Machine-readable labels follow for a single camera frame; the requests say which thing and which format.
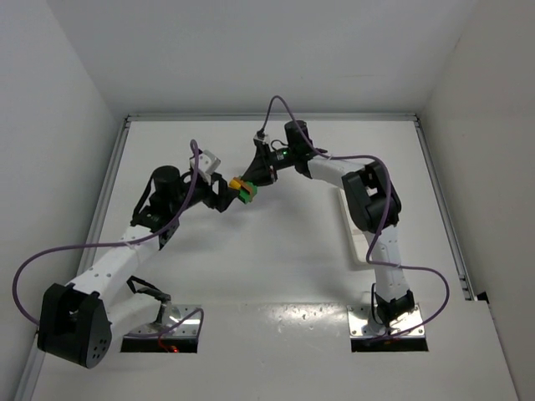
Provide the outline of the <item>orange lego plate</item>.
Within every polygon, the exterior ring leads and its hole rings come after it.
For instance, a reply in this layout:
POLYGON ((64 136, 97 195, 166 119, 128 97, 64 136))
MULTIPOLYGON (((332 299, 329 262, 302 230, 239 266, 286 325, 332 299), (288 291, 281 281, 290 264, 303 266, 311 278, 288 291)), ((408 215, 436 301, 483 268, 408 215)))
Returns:
POLYGON ((252 182, 243 181, 242 189, 247 193, 248 196, 254 197, 257 194, 257 187, 252 182))

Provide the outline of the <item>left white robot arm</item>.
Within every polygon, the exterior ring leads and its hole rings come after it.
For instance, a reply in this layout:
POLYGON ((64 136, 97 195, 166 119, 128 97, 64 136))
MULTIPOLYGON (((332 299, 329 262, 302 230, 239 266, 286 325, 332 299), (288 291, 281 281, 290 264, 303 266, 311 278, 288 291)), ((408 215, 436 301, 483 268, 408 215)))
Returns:
POLYGON ((204 180, 170 165, 155 169, 118 245, 68 284, 53 284, 44 293, 38 348, 93 368, 114 342, 158 321, 169 295, 143 288, 115 303, 118 292, 172 238, 179 211, 202 202, 223 212, 239 193, 238 180, 225 181, 217 173, 204 180))

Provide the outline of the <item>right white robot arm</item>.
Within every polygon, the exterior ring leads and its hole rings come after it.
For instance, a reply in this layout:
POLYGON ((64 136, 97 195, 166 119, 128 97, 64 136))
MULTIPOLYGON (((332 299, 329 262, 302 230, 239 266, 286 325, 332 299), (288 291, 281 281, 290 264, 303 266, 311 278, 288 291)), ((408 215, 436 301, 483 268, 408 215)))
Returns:
POLYGON ((311 180, 341 189, 350 219, 368 243, 366 261, 374 267, 372 318, 377 325, 388 328, 395 319, 415 308, 397 244, 401 203, 389 173, 378 160, 356 163, 314 147, 307 123, 302 120, 286 123, 284 130, 287 144, 278 150, 270 147, 263 129, 255 134, 256 152, 240 180, 247 185, 267 186, 277 180, 280 170, 293 167, 311 180))

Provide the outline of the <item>green lego brick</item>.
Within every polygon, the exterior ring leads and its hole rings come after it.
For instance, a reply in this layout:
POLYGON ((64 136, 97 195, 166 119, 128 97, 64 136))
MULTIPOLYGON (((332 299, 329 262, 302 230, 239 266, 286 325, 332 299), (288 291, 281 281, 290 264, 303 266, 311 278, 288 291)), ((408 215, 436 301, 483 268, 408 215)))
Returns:
POLYGON ((243 204, 251 203, 254 197, 248 196, 242 188, 239 190, 238 198, 243 204))

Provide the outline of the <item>yellow lego brick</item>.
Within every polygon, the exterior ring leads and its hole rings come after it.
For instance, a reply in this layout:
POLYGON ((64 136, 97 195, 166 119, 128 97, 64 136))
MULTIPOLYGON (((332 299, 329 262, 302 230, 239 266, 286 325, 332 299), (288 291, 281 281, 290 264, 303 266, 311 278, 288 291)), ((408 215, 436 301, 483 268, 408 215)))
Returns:
POLYGON ((242 188, 241 181, 237 177, 231 179, 228 183, 228 186, 234 190, 240 190, 242 188))

